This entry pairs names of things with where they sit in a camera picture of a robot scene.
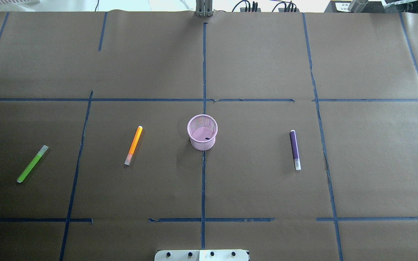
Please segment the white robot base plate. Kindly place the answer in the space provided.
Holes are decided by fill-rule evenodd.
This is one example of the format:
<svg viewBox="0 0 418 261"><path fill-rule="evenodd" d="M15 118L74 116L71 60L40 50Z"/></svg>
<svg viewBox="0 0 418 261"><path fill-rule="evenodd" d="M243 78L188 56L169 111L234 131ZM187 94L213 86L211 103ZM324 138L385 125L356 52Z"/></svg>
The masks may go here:
<svg viewBox="0 0 418 261"><path fill-rule="evenodd" d="M159 250L154 261L249 261L244 249Z"/></svg>

